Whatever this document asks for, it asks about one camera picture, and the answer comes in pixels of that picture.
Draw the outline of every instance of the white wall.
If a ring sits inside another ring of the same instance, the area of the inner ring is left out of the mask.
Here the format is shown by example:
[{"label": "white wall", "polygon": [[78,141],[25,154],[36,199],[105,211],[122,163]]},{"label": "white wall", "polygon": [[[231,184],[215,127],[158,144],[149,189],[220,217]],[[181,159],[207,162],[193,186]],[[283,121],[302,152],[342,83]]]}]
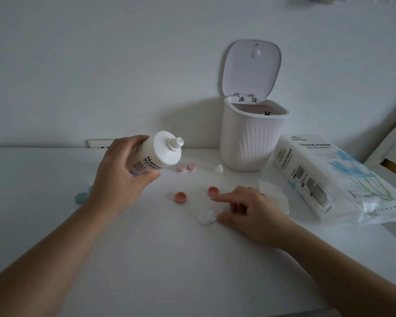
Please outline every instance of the white wall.
[{"label": "white wall", "polygon": [[218,147],[220,64],[276,43],[288,133],[364,159],[396,124],[396,10],[372,0],[0,0],[0,146],[168,130]]}]

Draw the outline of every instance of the trash can lid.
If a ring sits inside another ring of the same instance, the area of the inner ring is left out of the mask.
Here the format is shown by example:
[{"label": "trash can lid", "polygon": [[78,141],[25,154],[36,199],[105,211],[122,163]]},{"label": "trash can lid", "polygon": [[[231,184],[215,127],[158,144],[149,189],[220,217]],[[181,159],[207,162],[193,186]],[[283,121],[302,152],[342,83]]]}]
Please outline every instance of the trash can lid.
[{"label": "trash can lid", "polygon": [[255,95],[264,100],[273,89],[279,73],[282,54],[274,43],[239,40],[230,48],[223,70],[222,90],[225,96],[236,93]]}]

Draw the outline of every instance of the bottle nozzle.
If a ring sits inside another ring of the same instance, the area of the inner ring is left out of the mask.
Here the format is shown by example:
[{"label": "bottle nozzle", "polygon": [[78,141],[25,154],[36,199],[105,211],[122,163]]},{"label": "bottle nozzle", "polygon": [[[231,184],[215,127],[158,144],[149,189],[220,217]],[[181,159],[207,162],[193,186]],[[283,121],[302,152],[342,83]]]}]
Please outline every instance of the bottle nozzle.
[{"label": "bottle nozzle", "polygon": [[169,148],[170,150],[176,150],[183,146],[182,138],[172,138],[169,140]]}]

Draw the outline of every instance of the power strip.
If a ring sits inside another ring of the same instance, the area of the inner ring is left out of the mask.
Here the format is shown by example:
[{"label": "power strip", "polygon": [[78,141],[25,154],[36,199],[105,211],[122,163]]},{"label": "power strip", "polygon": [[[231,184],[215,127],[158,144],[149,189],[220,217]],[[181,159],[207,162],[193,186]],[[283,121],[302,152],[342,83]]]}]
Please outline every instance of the power strip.
[{"label": "power strip", "polygon": [[108,148],[114,139],[87,139],[88,148]]}]

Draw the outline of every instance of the person's left hand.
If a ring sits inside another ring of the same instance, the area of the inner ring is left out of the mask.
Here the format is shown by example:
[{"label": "person's left hand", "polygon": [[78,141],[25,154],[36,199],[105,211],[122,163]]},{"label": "person's left hand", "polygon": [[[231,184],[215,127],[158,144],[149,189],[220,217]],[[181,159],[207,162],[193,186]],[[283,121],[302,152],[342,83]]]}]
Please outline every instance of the person's left hand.
[{"label": "person's left hand", "polygon": [[160,176],[160,172],[156,171],[135,177],[126,168],[132,148],[147,138],[133,136],[113,141],[98,166],[87,204],[116,215],[132,204],[144,188]]}]

